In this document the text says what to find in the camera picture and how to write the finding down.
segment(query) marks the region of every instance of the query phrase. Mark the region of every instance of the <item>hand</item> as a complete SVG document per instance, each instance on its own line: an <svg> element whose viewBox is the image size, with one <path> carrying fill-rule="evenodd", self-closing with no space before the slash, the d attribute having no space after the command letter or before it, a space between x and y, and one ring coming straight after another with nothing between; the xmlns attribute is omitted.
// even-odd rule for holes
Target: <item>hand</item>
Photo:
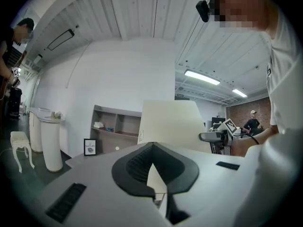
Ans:
<svg viewBox="0 0 303 227"><path fill-rule="evenodd" d="M13 85L13 87L17 88L17 87L19 87L19 85L20 85L20 80L17 79L16 82L15 82L15 84Z"/></svg>
<svg viewBox="0 0 303 227"><path fill-rule="evenodd" d="M13 74L11 74L11 76L9 77L9 83L13 86L13 87L18 87L20 85L20 80L16 77L14 77Z"/></svg>

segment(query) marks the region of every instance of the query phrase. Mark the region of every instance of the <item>man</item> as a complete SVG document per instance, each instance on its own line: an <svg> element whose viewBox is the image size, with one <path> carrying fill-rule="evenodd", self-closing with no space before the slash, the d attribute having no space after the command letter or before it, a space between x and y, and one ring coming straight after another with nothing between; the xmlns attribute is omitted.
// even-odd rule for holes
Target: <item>man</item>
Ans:
<svg viewBox="0 0 303 227"><path fill-rule="evenodd" d="M25 18L21 20L14 29L8 28L7 31L1 33L0 84L2 84L3 78L15 87L20 84L19 80L16 80L14 75L8 69L6 63L9 59L9 54L13 46L13 42L16 44L26 43L26 40L31 37L33 30L34 21L31 18Z"/></svg>
<svg viewBox="0 0 303 227"><path fill-rule="evenodd" d="M264 31L271 38L271 60L267 67L267 89L270 94L290 68L303 64L302 46L283 12L272 0L210 0L210 14L225 25ZM280 113L271 100L270 127L255 139L263 144L285 129ZM234 139L232 154L245 156L256 145L251 138Z"/></svg>
<svg viewBox="0 0 303 227"><path fill-rule="evenodd" d="M259 121L256 119L257 111L252 110L250 112L250 119L246 122L243 128L247 129L249 133L255 134L257 132L258 126L260 125Z"/></svg>

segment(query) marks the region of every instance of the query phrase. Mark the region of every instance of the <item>red brick wall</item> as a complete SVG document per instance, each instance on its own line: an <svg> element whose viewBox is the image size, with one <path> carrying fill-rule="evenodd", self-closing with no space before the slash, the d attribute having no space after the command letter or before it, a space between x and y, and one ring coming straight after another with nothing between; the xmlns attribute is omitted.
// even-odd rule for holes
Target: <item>red brick wall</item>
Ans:
<svg viewBox="0 0 303 227"><path fill-rule="evenodd" d="M242 127L250 118L251 110L257 111L257 119L264 129L269 128L270 123L270 100L269 97L253 102L226 107L226 119L230 118L236 126Z"/></svg>

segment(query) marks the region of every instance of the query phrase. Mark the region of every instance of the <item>shelving unit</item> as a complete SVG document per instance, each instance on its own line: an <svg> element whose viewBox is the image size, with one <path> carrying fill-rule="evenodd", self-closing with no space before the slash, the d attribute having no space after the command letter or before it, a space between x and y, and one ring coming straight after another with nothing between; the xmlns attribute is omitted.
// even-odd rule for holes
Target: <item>shelving unit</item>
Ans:
<svg viewBox="0 0 303 227"><path fill-rule="evenodd" d="M141 113L127 110L94 106L91 119L90 138L97 140L97 154L116 151L136 145L138 142ZM95 128L95 122L102 122L104 128Z"/></svg>

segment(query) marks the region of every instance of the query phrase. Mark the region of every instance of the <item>cable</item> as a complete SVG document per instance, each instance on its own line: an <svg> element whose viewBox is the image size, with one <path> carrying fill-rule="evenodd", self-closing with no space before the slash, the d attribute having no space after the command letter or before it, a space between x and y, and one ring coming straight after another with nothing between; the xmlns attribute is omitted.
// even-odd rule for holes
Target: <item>cable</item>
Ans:
<svg viewBox="0 0 303 227"><path fill-rule="evenodd" d="M258 145L260 144L253 136L251 136L251 135L249 135L249 134L234 134L234 136L242 136L242 135L247 135L247 136L249 136L249 137L251 137Z"/></svg>
<svg viewBox="0 0 303 227"><path fill-rule="evenodd" d="M3 151L1 151L1 153L0 153L0 157L1 157L2 153L3 153L4 151L7 151L7 150L13 150L13 149L4 149Z"/></svg>
<svg viewBox="0 0 303 227"><path fill-rule="evenodd" d="M77 60L77 62L76 62L76 64L75 64L75 66L74 66L74 68L73 68L72 71L71 71L71 75L70 75L70 77L69 77L68 80L67 80L67 83L66 83L66 85L65 85L65 88L68 88L68 86L69 86L69 84L70 84L71 76L72 76L72 74L74 73L74 70L76 69L76 66L78 65L78 62L80 61L82 55L84 54L84 52L86 51L86 49L88 48L89 45L90 45L90 42L89 42L89 43L87 42L87 46L86 46L85 49L82 51L82 53L81 53L80 57L78 58L78 60Z"/></svg>

